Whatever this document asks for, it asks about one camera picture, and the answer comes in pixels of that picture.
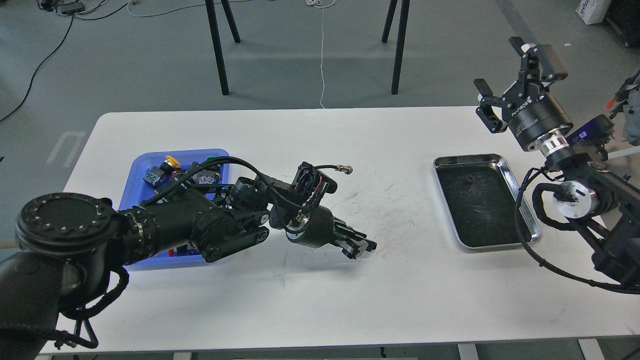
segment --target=table leg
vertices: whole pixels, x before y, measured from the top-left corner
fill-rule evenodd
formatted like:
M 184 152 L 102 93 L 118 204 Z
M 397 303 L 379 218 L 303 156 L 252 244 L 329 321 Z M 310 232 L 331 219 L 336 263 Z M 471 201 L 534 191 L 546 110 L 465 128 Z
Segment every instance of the table leg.
M 234 14 L 231 12 L 231 6 L 229 6 L 229 0 L 221 0 L 221 3 L 222 3 L 222 8 L 225 11 L 225 15 L 227 16 L 227 22 L 229 23 L 229 28 L 231 28 L 231 35 L 234 36 L 234 41 L 238 43 L 240 42 L 240 35 L 238 34 L 238 28 L 236 27 Z
M 216 56 L 218 66 L 218 76 L 220 77 L 220 87 L 222 95 L 229 94 L 229 83 L 227 83 L 227 71 L 225 70 L 225 59 L 222 56 L 222 46 L 220 45 L 220 32 L 218 31 L 218 21 L 216 20 L 216 9 L 213 0 L 204 0 L 209 17 L 209 29 L 211 30 L 211 40 L 213 41 L 213 52 Z
M 460 360 L 478 360 L 476 344 L 458 344 Z
M 394 21 L 394 15 L 396 14 L 398 0 L 389 1 L 389 11 L 387 11 L 387 19 L 385 20 L 385 29 L 382 32 L 382 42 L 386 43 L 389 39 L 389 31 L 391 30 L 391 23 Z
M 578 344 L 585 360 L 604 360 L 600 344 L 596 339 L 579 339 Z
M 404 36 L 406 34 L 406 22 L 409 18 L 410 0 L 402 0 L 400 8 L 400 28 L 398 29 L 398 41 L 396 45 L 396 60 L 394 62 L 394 78 L 391 82 L 391 94 L 398 94 L 400 85 L 400 68 L 402 67 L 402 55 L 404 51 Z

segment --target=white box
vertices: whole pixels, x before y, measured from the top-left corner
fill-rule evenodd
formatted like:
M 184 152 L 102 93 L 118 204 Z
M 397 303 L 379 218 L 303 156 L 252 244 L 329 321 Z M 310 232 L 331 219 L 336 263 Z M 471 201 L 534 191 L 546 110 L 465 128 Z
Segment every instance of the white box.
M 611 5 L 611 0 L 580 0 L 575 12 L 580 15 L 585 24 L 598 24 L 604 19 Z

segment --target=power strip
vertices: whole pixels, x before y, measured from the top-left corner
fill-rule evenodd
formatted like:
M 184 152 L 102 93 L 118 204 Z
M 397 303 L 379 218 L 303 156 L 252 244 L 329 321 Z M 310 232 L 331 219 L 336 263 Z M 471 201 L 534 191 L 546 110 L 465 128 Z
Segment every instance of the power strip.
M 77 3 L 64 4 L 60 5 L 58 7 L 58 10 L 62 15 L 73 15 L 75 13 L 83 12 L 84 4 L 82 3 L 82 1 L 78 1 Z

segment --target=red tip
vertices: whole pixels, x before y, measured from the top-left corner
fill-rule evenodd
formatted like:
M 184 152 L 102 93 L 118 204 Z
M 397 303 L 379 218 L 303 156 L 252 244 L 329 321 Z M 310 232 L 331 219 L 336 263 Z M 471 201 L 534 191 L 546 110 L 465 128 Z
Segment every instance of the red tip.
M 611 100 L 609 100 L 609 102 L 607 103 L 607 105 L 604 107 L 605 109 L 611 109 L 611 106 L 613 106 L 614 102 L 616 102 L 616 97 L 612 97 Z

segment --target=gray fabric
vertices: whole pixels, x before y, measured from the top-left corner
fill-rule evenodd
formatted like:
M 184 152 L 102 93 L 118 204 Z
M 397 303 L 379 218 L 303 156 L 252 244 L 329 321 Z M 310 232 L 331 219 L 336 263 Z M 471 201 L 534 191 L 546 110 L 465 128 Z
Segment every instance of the gray fabric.
M 622 135 L 633 146 L 640 145 L 640 90 L 629 93 L 629 103 L 624 105 L 625 128 Z

